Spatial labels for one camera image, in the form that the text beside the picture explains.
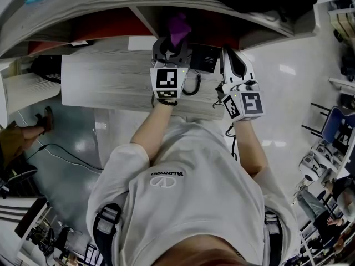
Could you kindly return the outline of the black round seat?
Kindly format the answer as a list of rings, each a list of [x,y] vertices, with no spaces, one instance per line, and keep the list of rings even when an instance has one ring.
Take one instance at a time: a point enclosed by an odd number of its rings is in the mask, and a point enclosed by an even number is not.
[[[9,169],[5,178],[0,178],[0,196],[6,199],[13,187],[31,178],[37,171],[35,166],[29,164],[17,166],[17,169]]]

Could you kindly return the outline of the wooden shelf unit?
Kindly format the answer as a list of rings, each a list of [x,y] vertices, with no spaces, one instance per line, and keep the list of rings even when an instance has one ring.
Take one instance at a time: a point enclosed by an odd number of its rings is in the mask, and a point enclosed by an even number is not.
[[[30,36],[59,22],[78,16],[114,8],[130,7],[139,17],[140,6],[176,6],[196,8],[231,15],[254,22],[287,38],[316,35],[320,31],[318,10],[313,8],[294,22],[271,21],[263,14],[239,13],[217,0],[43,0],[21,6],[2,25],[0,30],[0,58]]]

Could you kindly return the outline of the white robot device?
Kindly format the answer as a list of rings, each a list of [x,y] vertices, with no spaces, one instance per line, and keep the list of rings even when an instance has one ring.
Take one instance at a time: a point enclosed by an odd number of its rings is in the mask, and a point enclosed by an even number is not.
[[[330,163],[334,163],[333,154],[330,152],[330,150],[326,147],[325,144],[318,144],[317,146],[313,147],[313,150],[321,154]]]
[[[318,157],[313,153],[308,153],[300,162],[298,166],[300,173],[310,182],[319,180],[325,171],[327,166],[320,163]]]

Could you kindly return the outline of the blue chair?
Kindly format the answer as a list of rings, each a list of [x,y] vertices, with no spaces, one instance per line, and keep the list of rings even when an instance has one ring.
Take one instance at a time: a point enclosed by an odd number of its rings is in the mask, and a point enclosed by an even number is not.
[[[315,103],[311,103],[311,106],[321,109],[321,115],[326,117],[322,129],[317,131],[306,125],[301,125],[301,127],[345,154],[349,148],[350,136],[355,128],[355,110],[341,106],[333,106],[329,109]]]

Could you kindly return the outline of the person's right forearm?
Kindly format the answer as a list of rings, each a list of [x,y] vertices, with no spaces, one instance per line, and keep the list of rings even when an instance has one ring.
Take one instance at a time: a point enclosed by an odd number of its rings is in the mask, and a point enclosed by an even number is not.
[[[240,164],[251,177],[255,177],[260,171],[269,167],[266,154],[250,121],[234,122],[234,129]]]

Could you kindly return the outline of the white wheeled cart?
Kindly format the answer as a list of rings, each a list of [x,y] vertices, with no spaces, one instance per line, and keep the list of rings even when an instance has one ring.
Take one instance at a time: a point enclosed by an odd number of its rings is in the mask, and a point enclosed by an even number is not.
[[[355,0],[333,0],[328,11],[330,22],[344,40],[355,39]]]

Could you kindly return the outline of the black backpack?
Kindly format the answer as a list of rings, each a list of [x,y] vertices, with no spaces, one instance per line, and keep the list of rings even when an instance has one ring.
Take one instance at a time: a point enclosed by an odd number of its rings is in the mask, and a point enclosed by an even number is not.
[[[62,56],[38,56],[31,65],[31,71],[49,82],[61,84]]]

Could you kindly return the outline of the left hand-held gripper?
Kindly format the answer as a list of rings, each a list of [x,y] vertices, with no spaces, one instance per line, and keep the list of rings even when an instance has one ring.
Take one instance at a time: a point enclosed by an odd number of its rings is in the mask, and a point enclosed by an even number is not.
[[[168,62],[166,52],[170,45],[169,37],[159,37],[153,44],[152,63],[150,69],[151,86],[157,99],[178,99],[189,72],[188,43],[182,40],[173,50],[171,61]]]

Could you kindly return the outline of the black flat box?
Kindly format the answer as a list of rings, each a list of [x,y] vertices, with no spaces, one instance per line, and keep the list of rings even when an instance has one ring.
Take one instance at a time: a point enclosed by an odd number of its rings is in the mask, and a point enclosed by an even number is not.
[[[207,45],[193,45],[190,59],[190,68],[207,73],[215,71],[220,48]]]

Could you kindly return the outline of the purple wiping cloth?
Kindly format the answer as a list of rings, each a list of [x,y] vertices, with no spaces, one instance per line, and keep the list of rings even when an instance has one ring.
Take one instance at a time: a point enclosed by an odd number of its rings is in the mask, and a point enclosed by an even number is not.
[[[186,15],[181,12],[168,19],[167,27],[171,43],[174,47],[177,47],[191,32],[191,26],[186,21]]]

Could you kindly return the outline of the person's white t-shirt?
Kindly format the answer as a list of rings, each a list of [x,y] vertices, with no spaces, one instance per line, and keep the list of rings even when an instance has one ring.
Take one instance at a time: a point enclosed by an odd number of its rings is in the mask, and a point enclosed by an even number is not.
[[[195,235],[220,237],[260,265],[265,211],[281,223],[281,260],[300,245],[296,216],[271,170],[250,177],[212,121],[173,118],[154,162],[138,144],[116,147],[88,200],[89,232],[110,203],[122,211],[113,244],[116,266],[151,266]]]

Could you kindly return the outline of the white paper sheet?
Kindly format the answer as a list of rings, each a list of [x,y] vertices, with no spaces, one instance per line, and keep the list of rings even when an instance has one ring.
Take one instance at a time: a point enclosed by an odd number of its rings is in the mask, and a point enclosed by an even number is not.
[[[151,51],[157,38],[154,36],[130,36],[128,39],[128,50],[149,50]]]

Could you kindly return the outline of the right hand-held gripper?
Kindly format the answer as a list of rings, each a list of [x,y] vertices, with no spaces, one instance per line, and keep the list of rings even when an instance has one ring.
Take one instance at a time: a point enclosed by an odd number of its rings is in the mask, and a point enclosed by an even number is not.
[[[258,82],[251,80],[255,77],[252,63],[242,52],[223,46],[220,72],[225,83],[217,86],[216,91],[232,121],[250,121],[265,114],[262,91]],[[237,76],[246,81],[234,82]]]

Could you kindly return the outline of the person's left forearm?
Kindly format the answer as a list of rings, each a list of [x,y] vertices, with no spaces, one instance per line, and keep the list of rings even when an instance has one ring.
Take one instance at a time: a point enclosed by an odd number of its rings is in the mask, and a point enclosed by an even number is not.
[[[140,145],[145,150],[149,161],[159,152],[172,111],[172,106],[156,104],[131,138],[132,144]]]

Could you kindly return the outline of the light wood-grain table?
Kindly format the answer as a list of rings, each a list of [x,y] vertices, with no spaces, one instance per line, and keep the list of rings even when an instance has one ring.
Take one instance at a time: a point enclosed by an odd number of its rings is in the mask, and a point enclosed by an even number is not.
[[[96,40],[62,56],[62,104],[88,108],[149,112],[152,88],[149,50],[128,50],[129,37]],[[224,107],[217,101],[215,88],[221,81],[214,73],[202,73],[199,92],[182,95],[173,115],[221,120]]]

